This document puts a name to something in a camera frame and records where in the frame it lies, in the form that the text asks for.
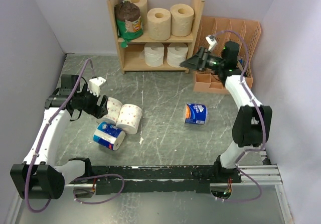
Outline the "plain white roll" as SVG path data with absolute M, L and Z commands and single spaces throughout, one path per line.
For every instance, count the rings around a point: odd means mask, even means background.
M 150 67 L 160 67 L 164 62 L 164 45 L 158 42 L 149 42 L 144 46 L 145 63 Z
M 179 68 L 187 58 L 188 47 L 185 43 L 170 43 L 167 47 L 167 63 L 169 66 Z

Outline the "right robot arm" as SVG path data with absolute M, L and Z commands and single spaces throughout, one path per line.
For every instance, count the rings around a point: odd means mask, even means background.
M 243 72 L 237 67 L 238 54 L 239 44 L 228 41 L 219 57 L 211 55 L 210 49 L 201 47 L 193 57 L 180 63 L 181 67 L 192 70 L 215 71 L 237 106 L 238 113 L 232 128 L 233 141 L 214 163 L 213 178 L 220 183 L 239 173 L 236 167 L 245 153 L 264 147 L 272 119 L 271 107 L 263 105 L 254 96 Z

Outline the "green brown paper roll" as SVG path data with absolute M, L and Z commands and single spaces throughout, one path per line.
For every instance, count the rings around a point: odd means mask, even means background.
M 143 35 L 140 9 L 130 1 L 122 1 L 114 8 L 118 35 L 123 39 L 122 48 Z

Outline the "beige paper roll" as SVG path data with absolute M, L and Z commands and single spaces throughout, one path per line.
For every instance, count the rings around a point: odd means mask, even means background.
M 171 36 L 171 13 L 167 9 L 153 8 L 147 13 L 148 35 L 156 41 L 165 41 Z
M 124 1 L 129 1 L 136 6 L 138 6 L 140 10 L 140 15 L 141 15 L 141 22 L 143 25 L 147 23 L 147 12 L 148 12 L 148 4 L 147 0 L 124 0 Z
M 177 37 L 185 37 L 191 33 L 194 10 L 186 4 L 171 6 L 171 34 Z

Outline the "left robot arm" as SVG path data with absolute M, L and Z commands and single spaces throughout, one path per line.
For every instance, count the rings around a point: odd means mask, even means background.
M 21 164 L 12 166 L 10 176 L 22 199 L 58 199 L 65 185 L 75 179 L 81 183 L 93 179 L 89 158 L 71 158 L 65 165 L 55 166 L 58 145 L 73 112 L 97 119 L 108 113 L 108 97 L 100 95 L 106 79 L 94 77 L 81 85 L 82 79 L 73 74 L 61 76 L 60 87 L 46 99 L 43 122 L 32 148 Z

